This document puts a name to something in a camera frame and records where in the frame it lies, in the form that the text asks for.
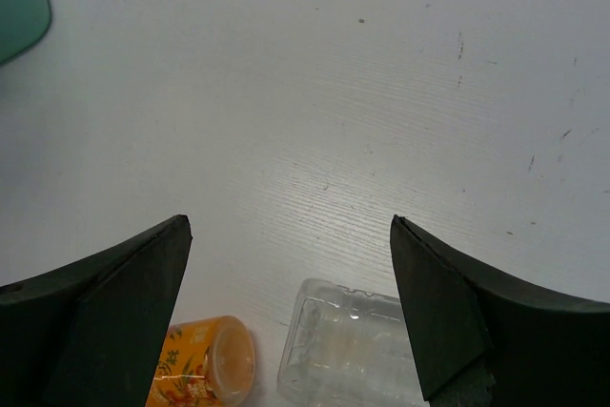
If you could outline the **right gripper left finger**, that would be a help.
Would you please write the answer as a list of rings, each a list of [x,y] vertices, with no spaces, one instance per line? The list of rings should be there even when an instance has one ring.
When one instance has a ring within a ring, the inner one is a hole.
[[[192,245],[175,215],[1,289],[4,406],[142,406]]]

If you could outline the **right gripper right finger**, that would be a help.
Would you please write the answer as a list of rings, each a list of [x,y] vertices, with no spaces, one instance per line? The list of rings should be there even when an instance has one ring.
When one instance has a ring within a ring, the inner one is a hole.
[[[464,254],[405,217],[390,245],[423,398],[432,406],[605,406],[609,306]]]

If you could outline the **orange juice bottle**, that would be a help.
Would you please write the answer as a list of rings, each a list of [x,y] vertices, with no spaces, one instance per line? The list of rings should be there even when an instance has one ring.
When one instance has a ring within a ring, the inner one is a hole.
[[[156,407],[237,406],[254,383],[252,336],[224,315],[171,326],[146,401]]]

